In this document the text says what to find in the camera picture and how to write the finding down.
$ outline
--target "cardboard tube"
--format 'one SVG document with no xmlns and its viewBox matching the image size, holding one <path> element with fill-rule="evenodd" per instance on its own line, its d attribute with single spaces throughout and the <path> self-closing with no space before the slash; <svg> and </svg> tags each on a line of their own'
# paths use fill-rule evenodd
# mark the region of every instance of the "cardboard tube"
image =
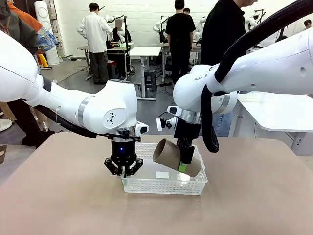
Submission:
<svg viewBox="0 0 313 235">
<path fill-rule="evenodd" d="M 180 151 L 179 148 L 167 139 L 162 139 L 153 154 L 153 161 L 179 171 Z M 201 162 L 193 157 L 184 174 L 196 177 L 201 170 Z"/>
</svg>

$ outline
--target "black pants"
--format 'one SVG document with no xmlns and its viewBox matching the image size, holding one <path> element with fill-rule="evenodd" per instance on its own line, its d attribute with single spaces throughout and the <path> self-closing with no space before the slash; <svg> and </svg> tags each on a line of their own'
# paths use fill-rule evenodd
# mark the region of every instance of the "black pants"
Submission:
<svg viewBox="0 0 313 235">
<path fill-rule="evenodd" d="M 107 82 L 108 74 L 108 55 L 103 53 L 90 53 L 90 65 L 94 82 Z"/>
<path fill-rule="evenodd" d="M 7 102 L 9 108 L 17 119 L 15 123 L 26 133 L 26 137 L 38 148 L 45 140 L 45 136 L 40 130 L 34 115 L 29 106 L 21 99 Z"/>
<path fill-rule="evenodd" d="M 173 82 L 176 84 L 178 79 L 188 74 L 190 48 L 171 48 L 171 55 L 173 62 Z"/>
</svg>

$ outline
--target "stool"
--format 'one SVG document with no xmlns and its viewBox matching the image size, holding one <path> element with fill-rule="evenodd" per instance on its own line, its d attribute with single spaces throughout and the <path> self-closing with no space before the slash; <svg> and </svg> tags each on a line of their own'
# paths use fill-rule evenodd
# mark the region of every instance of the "stool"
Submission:
<svg viewBox="0 0 313 235">
<path fill-rule="evenodd" d="M 157 90 L 157 76 L 155 70 L 145 70 L 145 86 L 153 92 Z"/>
<path fill-rule="evenodd" d="M 110 79 L 118 79 L 118 68 L 117 68 L 117 63 L 108 63 L 108 73 L 109 73 L 109 78 Z"/>
</svg>

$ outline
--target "white plastic basket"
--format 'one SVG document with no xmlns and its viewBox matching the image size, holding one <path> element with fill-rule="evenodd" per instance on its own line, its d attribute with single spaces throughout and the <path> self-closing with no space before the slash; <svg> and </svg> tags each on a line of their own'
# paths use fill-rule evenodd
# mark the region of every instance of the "white plastic basket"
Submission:
<svg viewBox="0 0 313 235">
<path fill-rule="evenodd" d="M 143 166 L 133 176 L 125 178 L 124 174 L 122 175 L 124 191 L 127 193 L 201 195 L 208 180 L 198 148 L 194 145 L 193 157 L 201 161 L 202 168 L 200 173 L 192 178 L 153 162 L 153 153 L 156 147 L 157 144 L 151 143 L 136 144 L 136 154 L 143 159 Z"/>
</svg>

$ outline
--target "person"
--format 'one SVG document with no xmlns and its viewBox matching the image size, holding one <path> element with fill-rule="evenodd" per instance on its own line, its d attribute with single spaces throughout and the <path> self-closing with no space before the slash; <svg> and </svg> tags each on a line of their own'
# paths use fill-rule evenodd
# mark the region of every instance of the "person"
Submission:
<svg viewBox="0 0 313 235">
<path fill-rule="evenodd" d="M 242 7 L 258 0 L 219 0 L 209 13 L 202 34 L 201 64 L 216 65 L 230 46 L 246 33 Z M 232 113 L 214 115 L 213 126 L 217 136 L 228 137 Z"/>
<path fill-rule="evenodd" d="M 312 27 L 312 21 L 311 20 L 306 20 L 306 21 L 304 21 L 304 25 L 305 25 L 306 29 L 311 28 Z"/>
<path fill-rule="evenodd" d="M 190 9 L 186 7 L 186 8 L 184 9 L 184 13 L 185 13 L 186 15 L 190 15 Z"/>
<path fill-rule="evenodd" d="M 58 44 L 58 40 L 52 33 L 45 29 L 44 26 L 34 17 L 16 8 L 13 0 L 8 0 L 8 5 L 11 12 L 16 13 L 20 19 L 36 31 L 39 42 L 39 49 L 37 51 L 38 54 L 43 54 Z"/>
<path fill-rule="evenodd" d="M 77 32 L 88 40 L 94 83 L 104 85 L 109 79 L 106 43 L 111 40 L 113 31 L 107 21 L 99 16 L 98 4 L 91 3 L 89 8 L 90 15 L 83 18 Z"/>
<path fill-rule="evenodd" d="M 175 1 L 176 14 L 168 19 L 165 31 L 172 55 L 174 84 L 180 76 L 188 74 L 193 32 L 196 30 L 192 17 L 183 13 L 184 7 L 184 0 Z"/>
<path fill-rule="evenodd" d="M 38 50 L 38 38 L 17 14 L 10 11 L 7 0 L 0 0 L 0 30 L 22 44 L 32 55 Z M 22 144 L 38 148 L 45 140 L 29 106 L 21 99 L 7 103 L 16 118 L 16 124 L 26 133 Z"/>
<path fill-rule="evenodd" d="M 122 28 L 119 28 L 119 27 L 115 27 L 115 28 L 113 29 L 113 42 L 119 42 L 119 41 L 121 41 L 121 38 L 120 38 L 119 35 L 118 35 L 118 32 L 119 32 L 119 31 L 123 31 L 123 29 L 122 29 Z M 130 35 L 130 33 L 129 33 L 128 30 L 127 30 L 126 35 L 127 35 L 128 42 L 130 43 L 130 42 L 132 41 L 132 38 L 131 38 L 131 35 Z"/>
</svg>

